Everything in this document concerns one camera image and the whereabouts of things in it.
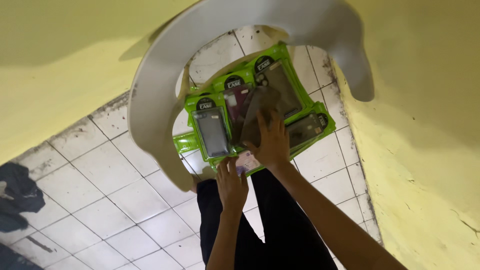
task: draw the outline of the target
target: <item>black pants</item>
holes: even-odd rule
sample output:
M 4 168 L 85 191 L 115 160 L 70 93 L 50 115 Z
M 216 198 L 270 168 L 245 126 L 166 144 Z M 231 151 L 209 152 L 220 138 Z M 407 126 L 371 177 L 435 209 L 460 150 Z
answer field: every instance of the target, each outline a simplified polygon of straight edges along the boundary
M 263 243 L 242 214 L 235 249 L 235 270 L 337 269 L 307 215 L 267 169 L 252 175 L 265 233 Z M 197 185 L 202 215 L 200 243 L 208 263 L 220 223 L 222 202 L 215 180 Z

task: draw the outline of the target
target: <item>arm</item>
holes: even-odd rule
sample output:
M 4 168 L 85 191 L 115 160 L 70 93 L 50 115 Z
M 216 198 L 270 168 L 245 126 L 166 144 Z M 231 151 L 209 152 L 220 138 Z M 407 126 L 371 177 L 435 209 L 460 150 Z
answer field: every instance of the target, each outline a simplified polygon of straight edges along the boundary
M 233 270 L 234 267 L 240 217 L 248 194 L 247 177 L 243 173 L 240 181 L 236 160 L 225 158 L 218 166 L 216 181 L 223 211 L 206 270 Z
M 316 190 L 289 162 L 288 133 L 283 121 L 272 113 L 267 129 L 257 113 L 260 147 L 245 142 L 262 163 L 300 204 L 322 239 L 347 269 L 405 269 L 362 228 Z

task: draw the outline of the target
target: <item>person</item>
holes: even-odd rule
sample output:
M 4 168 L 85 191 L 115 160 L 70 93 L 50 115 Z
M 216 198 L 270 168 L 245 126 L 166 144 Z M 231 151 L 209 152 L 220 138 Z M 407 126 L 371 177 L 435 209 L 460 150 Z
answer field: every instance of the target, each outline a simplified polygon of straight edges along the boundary
M 216 180 L 196 185 L 206 269 L 337 269 L 324 242 L 349 270 L 405 269 L 295 169 L 285 125 L 271 114 L 267 128 L 257 112 L 260 146 L 245 142 L 265 166 L 252 174 L 265 243 L 242 213 L 249 191 L 245 174 L 239 178 L 236 158 L 225 158 Z

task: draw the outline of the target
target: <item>hand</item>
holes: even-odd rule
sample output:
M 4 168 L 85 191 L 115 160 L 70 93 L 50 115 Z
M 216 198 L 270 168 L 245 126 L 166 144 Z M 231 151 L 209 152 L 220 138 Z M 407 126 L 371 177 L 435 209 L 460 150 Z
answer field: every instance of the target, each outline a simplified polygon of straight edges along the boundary
M 272 127 L 268 130 L 265 119 L 257 111 L 258 125 L 260 128 L 260 146 L 257 148 L 251 142 L 244 142 L 253 156 L 267 169 L 290 164 L 290 138 L 285 124 L 275 111 L 272 114 Z
M 241 181 L 237 175 L 237 167 L 235 165 L 237 159 L 227 157 L 220 162 L 217 167 L 216 183 L 223 211 L 241 215 L 247 200 L 248 182 L 244 172 L 241 174 Z

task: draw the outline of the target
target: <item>chair backrest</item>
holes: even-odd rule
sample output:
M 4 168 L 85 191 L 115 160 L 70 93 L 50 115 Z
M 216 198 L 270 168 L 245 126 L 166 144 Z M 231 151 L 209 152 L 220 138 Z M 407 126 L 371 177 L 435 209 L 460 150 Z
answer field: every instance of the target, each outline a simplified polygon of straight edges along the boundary
M 215 37 L 246 25 L 284 29 L 289 45 L 326 50 L 344 73 L 354 98 L 373 99 L 370 66 L 363 49 L 362 24 L 340 0 L 204 0 L 173 19 L 144 56 L 135 75 L 128 107 L 134 142 L 164 174 L 187 191 L 192 177 L 178 157 L 172 128 L 184 106 L 175 85 L 190 57 Z

